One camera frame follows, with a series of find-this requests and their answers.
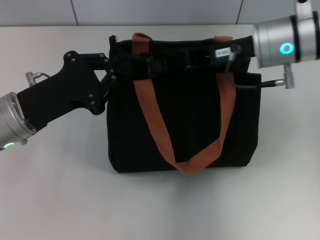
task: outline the wall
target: wall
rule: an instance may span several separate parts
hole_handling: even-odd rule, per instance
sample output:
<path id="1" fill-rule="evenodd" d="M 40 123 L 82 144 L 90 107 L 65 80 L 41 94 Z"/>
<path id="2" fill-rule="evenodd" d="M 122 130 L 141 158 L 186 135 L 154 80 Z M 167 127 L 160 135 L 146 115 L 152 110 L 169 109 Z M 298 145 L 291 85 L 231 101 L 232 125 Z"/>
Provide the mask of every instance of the wall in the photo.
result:
<path id="1" fill-rule="evenodd" d="M 0 26 L 252 24 L 293 13 L 294 0 L 0 0 Z"/>

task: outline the cable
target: cable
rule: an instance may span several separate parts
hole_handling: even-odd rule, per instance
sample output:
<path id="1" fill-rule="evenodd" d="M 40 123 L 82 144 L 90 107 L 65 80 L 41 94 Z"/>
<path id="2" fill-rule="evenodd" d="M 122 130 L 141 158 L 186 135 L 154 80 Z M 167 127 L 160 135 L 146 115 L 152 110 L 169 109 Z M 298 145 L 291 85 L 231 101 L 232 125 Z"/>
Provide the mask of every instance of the cable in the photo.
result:
<path id="1" fill-rule="evenodd" d="M 229 55 L 229 60 L 228 60 L 228 63 L 226 64 L 225 75 L 226 75 L 226 78 L 228 79 L 228 81 L 233 86 L 235 86 L 237 89 L 256 89 L 257 86 L 255 86 L 255 85 L 239 85 L 239 84 L 234 83 L 234 81 L 232 80 L 232 77 L 230 75 L 230 67 L 231 67 L 232 62 L 235 60 L 235 58 L 236 58 L 236 53 L 232 52 Z"/>
<path id="2" fill-rule="evenodd" d="M 48 74 L 46 74 L 46 73 L 41 72 L 40 74 L 41 74 L 41 76 L 45 76 L 47 78 L 50 78 L 50 76 Z"/>
<path id="3" fill-rule="evenodd" d="M 271 81 L 264 81 L 261 83 L 261 88 L 272 88 L 286 85 L 286 81 L 284 79 L 277 79 Z"/>

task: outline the white label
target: white label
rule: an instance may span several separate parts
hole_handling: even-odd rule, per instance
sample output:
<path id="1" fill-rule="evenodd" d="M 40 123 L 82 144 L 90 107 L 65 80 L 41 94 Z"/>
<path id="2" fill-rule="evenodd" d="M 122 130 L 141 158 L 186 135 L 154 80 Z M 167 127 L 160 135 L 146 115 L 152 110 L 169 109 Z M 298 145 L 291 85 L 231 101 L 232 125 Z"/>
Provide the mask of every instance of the white label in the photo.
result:
<path id="1" fill-rule="evenodd" d="M 226 47 L 226 48 L 215 50 L 215 57 L 216 58 L 228 56 L 230 54 L 231 54 L 231 48 L 230 47 Z"/>

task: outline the white table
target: white table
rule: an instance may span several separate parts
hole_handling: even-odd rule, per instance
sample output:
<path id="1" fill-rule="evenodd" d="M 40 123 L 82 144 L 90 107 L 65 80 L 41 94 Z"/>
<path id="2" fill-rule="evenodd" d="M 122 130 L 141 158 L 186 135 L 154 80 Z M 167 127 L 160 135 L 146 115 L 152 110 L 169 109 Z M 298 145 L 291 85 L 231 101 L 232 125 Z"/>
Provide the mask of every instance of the white table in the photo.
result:
<path id="1" fill-rule="evenodd" d="M 250 25 L 0 28 L 0 96 L 25 72 L 57 73 L 64 53 L 108 54 L 108 37 L 253 34 Z M 0 153 L 1 240 L 320 239 L 320 61 L 293 66 L 296 88 L 262 90 L 259 143 L 243 168 L 118 174 L 106 114 L 77 109 Z M 279 79 L 281 67 L 250 72 Z"/>

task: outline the black cable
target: black cable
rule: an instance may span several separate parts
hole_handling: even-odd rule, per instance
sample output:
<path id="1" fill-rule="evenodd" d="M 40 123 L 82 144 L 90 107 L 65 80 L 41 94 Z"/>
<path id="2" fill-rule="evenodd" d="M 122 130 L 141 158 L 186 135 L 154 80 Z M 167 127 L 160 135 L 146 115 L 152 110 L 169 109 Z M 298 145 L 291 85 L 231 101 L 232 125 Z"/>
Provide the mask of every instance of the black cable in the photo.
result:
<path id="1" fill-rule="evenodd" d="M 285 85 L 285 81 L 283 79 L 276 79 L 276 80 L 262 82 L 261 88 L 272 88 L 272 87 L 278 87 L 283 85 Z"/>
<path id="2" fill-rule="evenodd" d="M 225 68 L 225 75 L 226 78 L 228 79 L 228 81 L 237 89 L 256 89 L 257 86 L 255 85 L 239 85 L 234 83 L 234 81 L 232 81 L 232 77 L 230 76 L 230 67 L 232 64 L 233 60 L 229 60 L 228 63 L 226 64 L 226 68 Z"/>
<path id="3" fill-rule="evenodd" d="M 41 72 L 40 74 L 41 74 L 42 76 L 45 76 L 45 77 L 47 77 L 47 78 L 50 78 L 50 76 L 49 76 L 48 74 L 46 74 L 46 73 Z"/>

